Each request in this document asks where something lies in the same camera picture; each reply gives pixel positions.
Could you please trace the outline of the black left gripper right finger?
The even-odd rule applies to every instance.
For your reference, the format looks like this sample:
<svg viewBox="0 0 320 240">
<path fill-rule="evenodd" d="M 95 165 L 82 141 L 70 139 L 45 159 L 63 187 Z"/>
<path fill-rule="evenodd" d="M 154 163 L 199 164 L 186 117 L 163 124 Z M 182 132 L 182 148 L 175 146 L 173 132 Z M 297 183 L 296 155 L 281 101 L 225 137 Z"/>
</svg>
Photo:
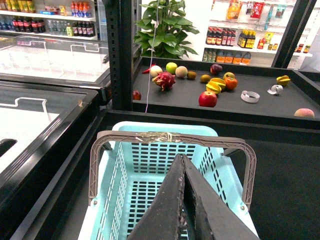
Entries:
<svg viewBox="0 0 320 240">
<path fill-rule="evenodd" d="M 191 160 L 183 154 L 184 210 L 190 240 L 257 240 L 242 220 L 223 202 Z"/>
</svg>

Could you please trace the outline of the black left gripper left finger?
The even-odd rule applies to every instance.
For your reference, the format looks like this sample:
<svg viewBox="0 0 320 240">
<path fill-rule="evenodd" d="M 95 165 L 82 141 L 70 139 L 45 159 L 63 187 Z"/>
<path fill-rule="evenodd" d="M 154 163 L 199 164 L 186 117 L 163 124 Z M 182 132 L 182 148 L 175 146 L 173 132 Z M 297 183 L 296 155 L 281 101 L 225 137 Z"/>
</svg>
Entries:
<svg viewBox="0 0 320 240">
<path fill-rule="evenodd" d="M 185 164 L 177 154 L 147 211 L 133 228 L 128 240 L 177 240 L 185 190 Z"/>
</svg>

